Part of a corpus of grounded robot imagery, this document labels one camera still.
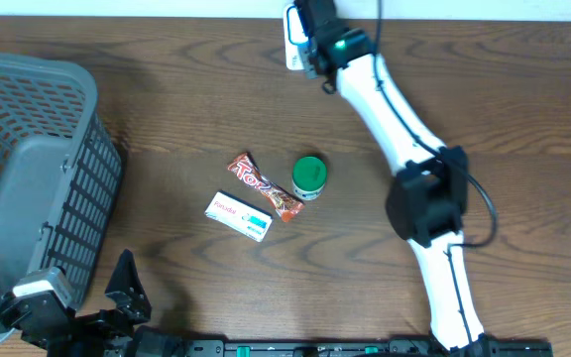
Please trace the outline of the green lid jar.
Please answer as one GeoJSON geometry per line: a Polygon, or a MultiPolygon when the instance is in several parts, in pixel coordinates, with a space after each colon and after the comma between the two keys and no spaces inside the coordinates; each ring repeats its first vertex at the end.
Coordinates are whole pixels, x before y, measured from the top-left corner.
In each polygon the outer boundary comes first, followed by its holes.
{"type": "Polygon", "coordinates": [[[317,157],[303,157],[294,164],[291,179],[296,196],[302,200],[314,200],[324,190],[327,168],[317,157]]]}

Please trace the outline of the white Panadol medicine box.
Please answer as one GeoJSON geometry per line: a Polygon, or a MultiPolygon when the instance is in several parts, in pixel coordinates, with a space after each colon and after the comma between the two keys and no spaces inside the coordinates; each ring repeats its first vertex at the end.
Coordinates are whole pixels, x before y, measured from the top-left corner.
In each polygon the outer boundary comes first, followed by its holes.
{"type": "Polygon", "coordinates": [[[256,242],[265,239],[273,223],[270,213],[222,190],[215,193],[204,214],[256,242]]]}

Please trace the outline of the red Top chocolate bar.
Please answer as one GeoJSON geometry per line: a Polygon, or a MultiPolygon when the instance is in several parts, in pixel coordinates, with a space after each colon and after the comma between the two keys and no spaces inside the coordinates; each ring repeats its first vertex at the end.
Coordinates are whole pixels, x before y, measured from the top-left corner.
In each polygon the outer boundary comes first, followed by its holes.
{"type": "Polygon", "coordinates": [[[290,222],[303,211],[304,204],[299,199],[261,174],[249,153],[237,156],[227,170],[265,197],[283,222],[290,222]]]}

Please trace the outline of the orange juice carton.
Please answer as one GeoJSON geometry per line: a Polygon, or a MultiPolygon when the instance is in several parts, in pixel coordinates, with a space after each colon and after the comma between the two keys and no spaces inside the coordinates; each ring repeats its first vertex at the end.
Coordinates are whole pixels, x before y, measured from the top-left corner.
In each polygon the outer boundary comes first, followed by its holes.
{"type": "Polygon", "coordinates": [[[317,73],[314,69],[314,66],[310,62],[308,44],[299,45],[297,49],[305,77],[307,79],[317,78],[317,73]]]}

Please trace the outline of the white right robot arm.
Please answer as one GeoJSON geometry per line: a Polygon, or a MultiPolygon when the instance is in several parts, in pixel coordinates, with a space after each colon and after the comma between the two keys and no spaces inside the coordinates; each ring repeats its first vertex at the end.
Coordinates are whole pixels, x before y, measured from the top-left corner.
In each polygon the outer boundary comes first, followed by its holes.
{"type": "Polygon", "coordinates": [[[419,119],[389,74],[379,38],[352,29],[332,1],[293,4],[307,38],[307,60],[325,89],[346,100],[380,146],[393,176],[387,216],[421,271],[434,339],[466,351],[485,330],[473,306],[464,264],[462,218],[468,158],[419,119]]]}

